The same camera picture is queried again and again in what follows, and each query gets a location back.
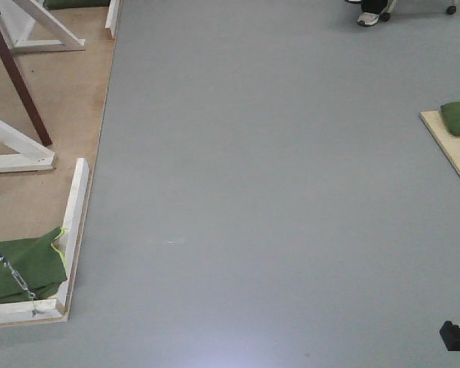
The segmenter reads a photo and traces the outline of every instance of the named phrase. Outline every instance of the plywood board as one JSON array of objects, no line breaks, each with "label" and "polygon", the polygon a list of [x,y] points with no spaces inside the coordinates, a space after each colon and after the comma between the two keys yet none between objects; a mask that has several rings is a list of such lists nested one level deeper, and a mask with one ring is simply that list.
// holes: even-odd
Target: plywood board
[{"label": "plywood board", "polygon": [[[89,181],[83,184],[88,200],[114,48],[114,41],[104,28],[107,10],[76,8],[52,12],[73,33],[89,39],[86,51],[18,56],[54,142],[48,148],[56,152],[57,164],[50,172],[0,173],[0,241],[33,238],[63,223],[78,157],[85,157],[91,168]],[[47,31],[37,26],[31,39],[47,36]],[[0,119],[38,141],[1,61]],[[14,151],[0,143],[0,155],[10,153]],[[81,211],[78,239],[82,236],[86,207],[84,204]],[[65,304],[69,303],[70,288],[64,297]],[[38,309],[47,313],[32,323],[66,318],[67,305],[61,306],[58,299],[54,300],[41,301]]]},{"label": "plywood board", "polygon": [[460,175],[460,137],[447,131],[440,111],[424,111],[421,118]]}]

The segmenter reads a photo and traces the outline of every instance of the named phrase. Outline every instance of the dark brown wooden pole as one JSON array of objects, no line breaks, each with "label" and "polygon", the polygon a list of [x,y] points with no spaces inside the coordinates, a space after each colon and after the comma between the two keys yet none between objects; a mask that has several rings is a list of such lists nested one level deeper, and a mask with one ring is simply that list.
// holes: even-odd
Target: dark brown wooden pole
[{"label": "dark brown wooden pole", "polygon": [[34,101],[32,100],[29,89],[22,77],[21,71],[18,68],[18,65],[15,63],[14,55],[8,49],[7,41],[5,40],[2,30],[0,29],[0,58],[2,63],[7,70],[8,76],[10,77],[12,83],[14,84],[15,89],[17,90],[18,96],[21,98],[22,103],[24,104],[25,110],[27,111],[29,117],[31,118],[32,125],[38,132],[39,139],[44,146],[51,145],[51,138],[46,130],[46,127],[43,124],[43,120],[39,116],[38,109]]}]

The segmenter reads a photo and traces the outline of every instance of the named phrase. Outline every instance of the white wooden frame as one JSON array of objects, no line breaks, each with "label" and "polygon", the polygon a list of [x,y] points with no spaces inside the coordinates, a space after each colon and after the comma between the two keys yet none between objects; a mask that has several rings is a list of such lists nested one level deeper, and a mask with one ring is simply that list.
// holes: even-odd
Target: white wooden frame
[{"label": "white wooden frame", "polygon": [[113,38],[117,35],[117,23],[120,19],[121,6],[123,0],[110,0],[109,11],[107,13],[106,28],[110,30]]},{"label": "white wooden frame", "polygon": [[46,324],[68,319],[71,292],[77,271],[77,258],[80,251],[81,225],[84,201],[87,194],[89,166],[86,159],[78,159],[70,195],[64,214],[63,226],[67,231],[60,239],[60,248],[65,253],[68,279],[61,284],[55,298],[35,301],[39,314],[32,315],[34,305],[31,301],[0,304],[0,327],[22,324]]},{"label": "white wooden frame", "polygon": [[35,0],[12,1],[57,38],[57,40],[39,41],[23,39],[12,42],[6,27],[2,27],[5,39],[7,39],[10,48],[15,53],[85,50],[85,40],[78,39],[41,4]]},{"label": "white wooden frame", "polygon": [[0,173],[50,170],[56,156],[53,151],[0,120],[0,142],[18,154],[0,155]]}]

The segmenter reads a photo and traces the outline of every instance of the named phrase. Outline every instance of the person's foot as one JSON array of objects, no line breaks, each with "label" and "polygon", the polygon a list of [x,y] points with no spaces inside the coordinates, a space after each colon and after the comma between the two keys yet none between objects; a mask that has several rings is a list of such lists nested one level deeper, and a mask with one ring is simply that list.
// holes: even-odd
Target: person's foot
[{"label": "person's foot", "polygon": [[361,25],[363,27],[371,27],[372,25],[375,25],[376,23],[378,23],[379,19],[380,19],[380,14],[364,12],[358,18],[358,25]]}]

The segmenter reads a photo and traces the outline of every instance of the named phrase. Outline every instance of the wooden board edge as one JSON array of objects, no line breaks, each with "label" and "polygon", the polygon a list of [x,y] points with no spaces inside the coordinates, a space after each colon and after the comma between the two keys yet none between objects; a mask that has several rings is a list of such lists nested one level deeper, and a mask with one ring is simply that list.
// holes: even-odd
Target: wooden board edge
[{"label": "wooden board edge", "polygon": [[457,173],[457,175],[460,177],[460,167],[458,167],[457,162],[453,158],[452,154],[450,153],[450,150],[447,148],[447,146],[444,144],[443,139],[437,134],[437,132],[434,129],[434,126],[432,125],[432,116],[441,117],[441,111],[439,110],[430,110],[430,111],[423,111],[420,113],[420,117],[428,131],[431,133],[432,137],[435,139],[436,143],[438,144],[439,148],[441,151],[445,154],[446,158],[452,165],[453,169]]}]

